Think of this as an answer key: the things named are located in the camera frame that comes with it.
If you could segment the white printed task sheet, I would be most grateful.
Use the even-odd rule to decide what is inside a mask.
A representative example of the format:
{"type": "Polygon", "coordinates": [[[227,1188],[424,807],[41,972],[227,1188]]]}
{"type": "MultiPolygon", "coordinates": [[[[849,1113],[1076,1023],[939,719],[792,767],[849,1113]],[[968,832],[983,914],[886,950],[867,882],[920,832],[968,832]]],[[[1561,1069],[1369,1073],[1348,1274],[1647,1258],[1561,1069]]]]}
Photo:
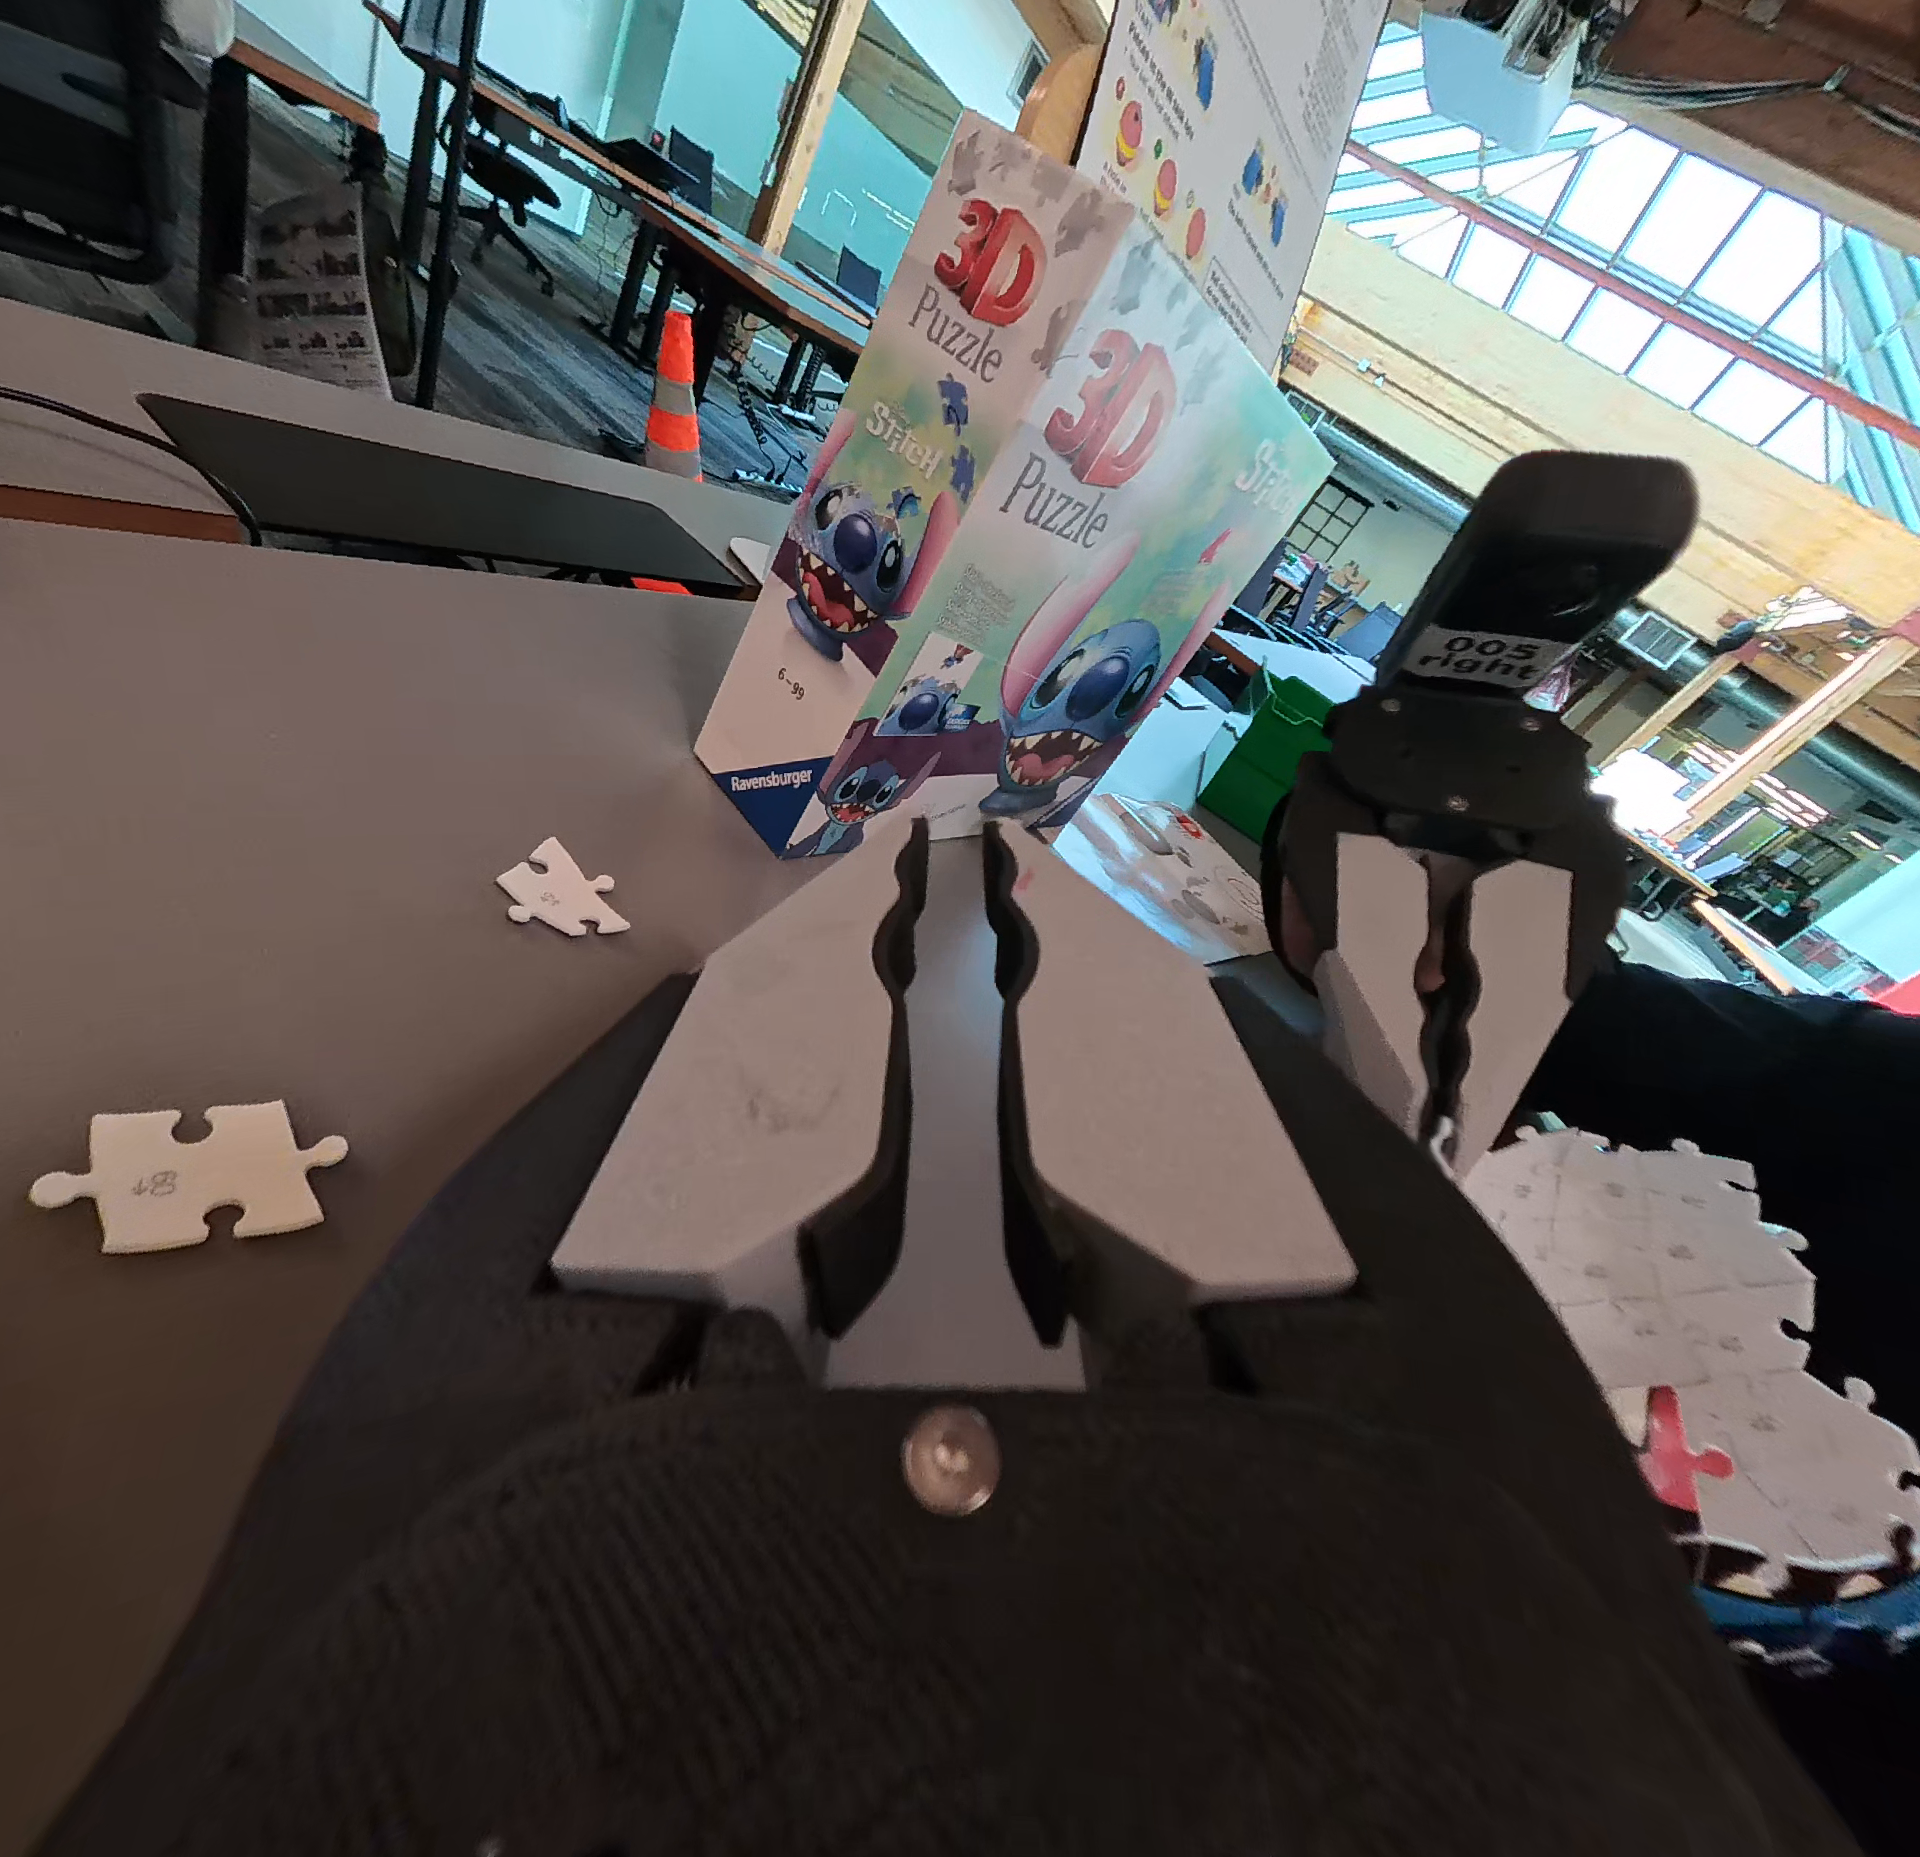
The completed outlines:
{"type": "Polygon", "coordinates": [[[1274,376],[1391,0],[1116,0],[1076,170],[1274,376]]]}

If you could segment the white printed bag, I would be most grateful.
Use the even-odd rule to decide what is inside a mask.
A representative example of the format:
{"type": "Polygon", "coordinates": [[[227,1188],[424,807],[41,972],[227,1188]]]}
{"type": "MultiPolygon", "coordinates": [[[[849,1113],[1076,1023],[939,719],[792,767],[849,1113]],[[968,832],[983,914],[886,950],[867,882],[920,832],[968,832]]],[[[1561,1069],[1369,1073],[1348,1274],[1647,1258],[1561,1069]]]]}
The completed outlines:
{"type": "Polygon", "coordinates": [[[363,229],[350,178],[257,212],[251,274],[253,357],[338,388],[392,397],[363,229]]]}

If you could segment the partly built puzzle ball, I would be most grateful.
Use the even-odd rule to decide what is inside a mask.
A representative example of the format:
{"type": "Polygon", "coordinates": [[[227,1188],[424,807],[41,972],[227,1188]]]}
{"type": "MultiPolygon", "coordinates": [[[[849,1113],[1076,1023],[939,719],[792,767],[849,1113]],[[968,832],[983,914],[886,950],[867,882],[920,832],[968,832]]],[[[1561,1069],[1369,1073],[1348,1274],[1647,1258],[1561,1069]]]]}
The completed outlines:
{"type": "Polygon", "coordinates": [[[1868,1604],[1917,1586],[1917,1438],[1823,1373],[1811,1243],[1757,1171],[1579,1130],[1488,1151],[1461,1186],[1613,1411],[1701,1586],[1868,1604]]]}

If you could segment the black office chair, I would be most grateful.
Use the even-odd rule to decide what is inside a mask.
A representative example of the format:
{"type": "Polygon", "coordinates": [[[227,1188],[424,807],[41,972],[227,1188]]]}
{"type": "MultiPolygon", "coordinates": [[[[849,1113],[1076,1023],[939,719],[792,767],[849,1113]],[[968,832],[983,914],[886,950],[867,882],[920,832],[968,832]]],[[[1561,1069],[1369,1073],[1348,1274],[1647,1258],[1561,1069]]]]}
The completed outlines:
{"type": "Polygon", "coordinates": [[[478,226],[473,265],[485,265],[500,240],[518,252],[547,299],[557,291],[557,278],[539,252],[521,237],[530,205],[560,205],[553,187],[518,162],[500,129],[500,111],[487,95],[473,95],[464,135],[463,178],[487,195],[485,205],[463,202],[457,217],[478,226]]]}
{"type": "Polygon", "coordinates": [[[163,0],[2,0],[2,247],[153,285],[174,259],[163,0]]]}

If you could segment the orange traffic cone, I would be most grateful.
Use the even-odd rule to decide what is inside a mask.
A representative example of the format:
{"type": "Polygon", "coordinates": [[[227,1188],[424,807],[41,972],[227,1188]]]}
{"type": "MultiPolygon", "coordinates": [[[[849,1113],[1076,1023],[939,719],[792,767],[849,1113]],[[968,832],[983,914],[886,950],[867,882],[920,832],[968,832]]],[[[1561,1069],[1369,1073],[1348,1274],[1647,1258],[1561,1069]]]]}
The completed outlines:
{"type": "Polygon", "coordinates": [[[665,314],[655,367],[641,459],[647,469],[704,480],[704,437],[696,400],[695,321],[680,310],[665,314]]]}

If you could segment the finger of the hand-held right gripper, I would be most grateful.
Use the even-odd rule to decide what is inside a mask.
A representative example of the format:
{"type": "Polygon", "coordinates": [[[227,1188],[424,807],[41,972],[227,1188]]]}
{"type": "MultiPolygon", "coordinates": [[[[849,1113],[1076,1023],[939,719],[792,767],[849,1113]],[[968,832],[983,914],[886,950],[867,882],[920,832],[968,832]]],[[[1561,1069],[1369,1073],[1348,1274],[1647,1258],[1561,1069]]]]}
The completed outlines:
{"type": "Polygon", "coordinates": [[[1457,1083],[1457,1175],[1497,1144],[1569,1009],[1571,873],[1550,865],[1486,871],[1472,884],[1463,939],[1476,998],[1457,1083]]]}
{"type": "Polygon", "coordinates": [[[1317,954],[1323,1051],[1407,1139],[1455,1156],[1455,1089],[1434,1015],[1463,857],[1339,837],[1332,871],[1334,942],[1317,954]]]}

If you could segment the puzzle pieces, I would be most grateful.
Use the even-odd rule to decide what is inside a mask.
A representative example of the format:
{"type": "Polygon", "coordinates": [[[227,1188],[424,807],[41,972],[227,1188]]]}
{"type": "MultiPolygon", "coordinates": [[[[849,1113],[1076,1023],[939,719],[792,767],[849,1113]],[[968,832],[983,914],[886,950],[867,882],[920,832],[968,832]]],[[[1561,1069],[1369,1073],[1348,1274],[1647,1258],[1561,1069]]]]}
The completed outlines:
{"type": "MultiPolygon", "coordinates": [[[[506,920],[544,923],[571,939],[631,930],[612,901],[617,874],[590,873],[560,837],[495,874],[506,920]]],[[[97,1112],[84,1171],[47,1171],[27,1188],[32,1207],[86,1203],[106,1255],[190,1249],[211,1240],[211,1218],[233,1212],[233,1237],[285,1237],[326,1220],[314,1174],[350,1157],[345,1133],[300,1141],[285,1100],[219,1103],[205,1133],[180,1136],[180,1109],[97,1112]]]]}

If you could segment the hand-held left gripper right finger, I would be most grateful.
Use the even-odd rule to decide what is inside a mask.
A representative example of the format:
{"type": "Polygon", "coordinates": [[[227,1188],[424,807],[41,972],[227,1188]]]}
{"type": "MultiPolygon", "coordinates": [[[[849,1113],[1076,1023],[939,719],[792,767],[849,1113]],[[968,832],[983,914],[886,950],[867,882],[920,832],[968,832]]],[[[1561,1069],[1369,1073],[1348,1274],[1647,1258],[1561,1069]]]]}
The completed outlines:
{"type": "Polygon", "coordinates": [[[1358,1262],[1206,966],[1054,849],[982,830],[1004,1250],[1036,1337],[1350,1292],[1358,1262]]]}

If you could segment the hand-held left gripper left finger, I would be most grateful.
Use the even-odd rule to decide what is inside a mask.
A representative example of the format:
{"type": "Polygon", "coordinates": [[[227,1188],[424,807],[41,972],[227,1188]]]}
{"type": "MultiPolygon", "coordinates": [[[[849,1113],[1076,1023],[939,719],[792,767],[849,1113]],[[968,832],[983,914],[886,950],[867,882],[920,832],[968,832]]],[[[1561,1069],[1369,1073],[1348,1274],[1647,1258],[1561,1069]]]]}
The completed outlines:
{"type": "Polygon", "coordinates": [[[899,1265],[929,821],[884,818],[716,947],[551,1269],[571,1292],[762,1311],[823,1363],[899,1265]]]}

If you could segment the blue puzzle ball stand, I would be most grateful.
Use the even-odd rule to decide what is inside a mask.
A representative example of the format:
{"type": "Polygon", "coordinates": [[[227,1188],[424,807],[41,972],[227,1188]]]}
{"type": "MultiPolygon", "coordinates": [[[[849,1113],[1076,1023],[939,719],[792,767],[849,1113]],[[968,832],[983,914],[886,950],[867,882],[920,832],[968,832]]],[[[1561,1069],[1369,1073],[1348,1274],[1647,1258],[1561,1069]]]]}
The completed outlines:
{"type": "Polygon", "coordinates": [[[1917,1654],[1917,1574],[1888,1582],[1869,1574],[1868,1586],[1850,1595],[1805,1586],[1787,1595],[1754,1595],[1732,1580],[1698,1582],[1693,1601],[1748,1666],[1823,1678],[1917,1654]]]}

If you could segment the person's right forearm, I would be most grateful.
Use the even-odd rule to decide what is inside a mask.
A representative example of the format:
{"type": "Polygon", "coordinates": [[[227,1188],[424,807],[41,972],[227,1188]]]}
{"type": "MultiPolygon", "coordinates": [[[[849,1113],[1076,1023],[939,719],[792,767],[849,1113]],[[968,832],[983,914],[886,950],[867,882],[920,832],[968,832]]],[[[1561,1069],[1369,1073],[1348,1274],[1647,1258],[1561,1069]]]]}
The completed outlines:
{"type": "Polygon", "coordinates": [[[1639,1149],[1691,1141],[1757,1166],[1889,1175],[1917,1162],[1919,1025],[1606,952],[1521,1109],[1639,1149]]]}

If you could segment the black desk pad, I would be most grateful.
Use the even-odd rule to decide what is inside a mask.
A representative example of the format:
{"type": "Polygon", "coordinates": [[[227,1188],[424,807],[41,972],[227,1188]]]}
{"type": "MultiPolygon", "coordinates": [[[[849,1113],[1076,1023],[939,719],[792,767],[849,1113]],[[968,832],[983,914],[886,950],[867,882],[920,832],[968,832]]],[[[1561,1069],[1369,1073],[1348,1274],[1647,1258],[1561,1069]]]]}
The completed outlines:
{"type": "Polygon", "coordinates": [[[138,404],[265,531],[664,582],[705,597],[746,597],[758,585],[640,496],[156,391],[138,404]]]}

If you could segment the printed cardboard puzzle box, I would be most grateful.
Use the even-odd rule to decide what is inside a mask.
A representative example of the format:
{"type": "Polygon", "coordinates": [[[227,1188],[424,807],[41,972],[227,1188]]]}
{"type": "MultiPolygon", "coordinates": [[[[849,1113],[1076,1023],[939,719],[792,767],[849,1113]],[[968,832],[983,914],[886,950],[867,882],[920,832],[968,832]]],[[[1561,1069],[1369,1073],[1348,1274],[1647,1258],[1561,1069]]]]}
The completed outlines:
{"type": "Polygon", "coordinates": [[[964,113],[696,761],[780,859],[1052,837],[1328,473],[1136,205],[964,113]]]}

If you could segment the background office desk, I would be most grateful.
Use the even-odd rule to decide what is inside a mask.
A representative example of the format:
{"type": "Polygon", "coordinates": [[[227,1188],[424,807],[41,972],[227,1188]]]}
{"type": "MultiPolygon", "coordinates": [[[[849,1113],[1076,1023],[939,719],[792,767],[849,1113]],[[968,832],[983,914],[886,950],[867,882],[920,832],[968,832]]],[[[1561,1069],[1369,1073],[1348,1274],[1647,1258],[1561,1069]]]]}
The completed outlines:
{"type": "Polygon", "coordinates": [[[443,125],[463,124],[463,175],[470,175],[470,147],[483,141],[470,129],[488,125],[485,138],[506,158],[521,147],[535,164],[553,168],[579,187],[598,192],[636,218],[623,282],[615,310],[594,332],[622,355],[656,367],[665,315],[678,291],[699,305],[695,317],[695,391],[705,395],[714,360],[723,351],[728,321],[761,317],[785,332],[792,354],[773,400],[802,406],[824,365],[845,376],[863,354],[875,312],[821,285],[799,265],[775,259],[761,244],[735,233],[710,212],[699,210],[680,190],[683,176],[651,145],[640,147],[641,168],[619,162],[612,150],[565,125],[516,93],[487,69],[447,69],[403,34],[403,21],[374,0],[364,0],[400,53],[422,73],[420,105],[408,187],[400,207],[400,253],[433,278],[426,239],[437,233],[440,200],[431,190],[433,147],[443,125]]]}

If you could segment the green storage bin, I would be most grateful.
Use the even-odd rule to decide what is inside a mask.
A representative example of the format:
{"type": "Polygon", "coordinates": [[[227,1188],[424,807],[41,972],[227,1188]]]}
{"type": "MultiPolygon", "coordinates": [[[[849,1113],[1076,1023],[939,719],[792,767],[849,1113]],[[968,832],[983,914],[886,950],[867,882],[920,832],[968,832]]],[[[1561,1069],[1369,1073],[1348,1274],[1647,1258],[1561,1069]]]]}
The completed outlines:
{"type": "Polygon", "coordinates": [[[1299,763],[1331,744],[1332,709],[1331,698],[1297,676],[1253,673],[1205,754],[1196,804],[1259,841],[1292,794],[1299,763]]]}

